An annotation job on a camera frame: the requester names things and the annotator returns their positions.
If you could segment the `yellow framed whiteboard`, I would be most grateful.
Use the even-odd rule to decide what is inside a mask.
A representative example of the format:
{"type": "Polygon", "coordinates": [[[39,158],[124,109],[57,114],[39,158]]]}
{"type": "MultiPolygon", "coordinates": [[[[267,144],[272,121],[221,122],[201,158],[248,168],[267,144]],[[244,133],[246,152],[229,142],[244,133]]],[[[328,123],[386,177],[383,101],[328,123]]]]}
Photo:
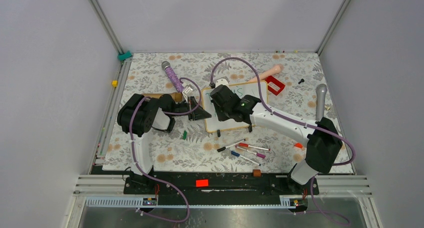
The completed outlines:
{"type": "MultiPolygon", "coordinates": [[[[238,83],[238,84],[230,84],[229,89],[237,94],[239,98],[242,98],[245,95],[252,95],[254,97],[259,98],[259,88],[258,83],[256,82],[248,82],[248,83],[238,83]]],[[[202,104],[201,106],[205,111],[210,113],[211,118],[207,118],[204,120],[205,129],[208,133],[214,133],[218,130],[223,132],[225,130],[233,130],[239,128],[248,128],[248,124],[244,122],[236,122],[232,119],[226,121],[219,121],[218,115],[215,110],[215,107],[212,103],[212,99],[210,97],[210,93],[212,92],[211,88],[204,88],[201,91],[202,104]]]]}

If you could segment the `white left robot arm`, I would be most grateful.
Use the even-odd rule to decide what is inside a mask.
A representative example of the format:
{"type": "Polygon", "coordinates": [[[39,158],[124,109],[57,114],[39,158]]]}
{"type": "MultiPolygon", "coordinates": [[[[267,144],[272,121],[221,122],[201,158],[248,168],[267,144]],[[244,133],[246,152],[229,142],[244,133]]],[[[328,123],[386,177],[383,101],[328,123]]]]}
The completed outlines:
{"type": "Polygon", "coordinates": [[[181,93],[172,94],[133,94],[120,108],[117,124],[130,136],[130,170],[136,180],[136,187],[142,193],[150,193],[155,188],[155,180],[149,175],[153,170],[150,155],[151,130],[171,133],[176,116],[188,116],[189,121],[211,118],[194,96],[183,99],[181,93]]]}

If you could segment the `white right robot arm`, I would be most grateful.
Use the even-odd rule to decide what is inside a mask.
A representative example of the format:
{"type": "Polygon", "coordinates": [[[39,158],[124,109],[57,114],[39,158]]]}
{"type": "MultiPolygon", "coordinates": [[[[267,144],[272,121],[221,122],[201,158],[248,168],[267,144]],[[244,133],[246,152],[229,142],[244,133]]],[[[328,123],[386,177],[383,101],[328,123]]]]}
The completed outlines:
{"type": "Polygon", "coordinates": [[[214,88],[210,99],[219,121],[234,120],[262,126],[306,147],[305,158],[290,170],[286,181],[291,193],[301,193],[318,173],[329,173],[343,145],[333,122],[327,118],[304,120],[272,109],[258,97],[245,95],[240,98],[225,85],[214,88]]]}

